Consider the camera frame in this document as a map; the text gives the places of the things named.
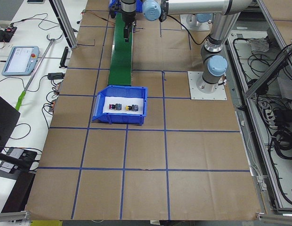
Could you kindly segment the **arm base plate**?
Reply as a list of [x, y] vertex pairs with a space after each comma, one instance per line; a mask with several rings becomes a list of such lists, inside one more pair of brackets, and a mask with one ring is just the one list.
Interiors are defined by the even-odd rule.
[[202, 14], [181, 14], [180, 22], [192, 31], [209, 31], [209, 21], [212, 19], [212, 13]]

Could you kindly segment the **blue bin near arm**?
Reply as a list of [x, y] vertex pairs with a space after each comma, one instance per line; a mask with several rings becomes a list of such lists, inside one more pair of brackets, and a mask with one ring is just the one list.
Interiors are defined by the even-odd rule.
[[92, 120], [143, 125], [147, 96], [147, 87], [107, 86], [97, 94]]

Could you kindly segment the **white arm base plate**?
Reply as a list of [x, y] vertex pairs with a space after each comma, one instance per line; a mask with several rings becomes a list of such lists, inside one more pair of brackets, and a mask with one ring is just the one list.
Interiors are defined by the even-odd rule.
[[192, 100], [227, 100], [222, 78], [216, 84], [208, 84], [203, 80], [203, 72], [188, 71], [187, 74]]

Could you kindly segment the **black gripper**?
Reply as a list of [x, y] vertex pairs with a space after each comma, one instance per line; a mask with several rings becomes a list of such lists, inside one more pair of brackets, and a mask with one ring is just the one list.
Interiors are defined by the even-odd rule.
[[125, 42], [129, 42], [136, 15], [136, 0], [121, 0], [121, 13], [125, 23], [123, 29], [124, 40]]

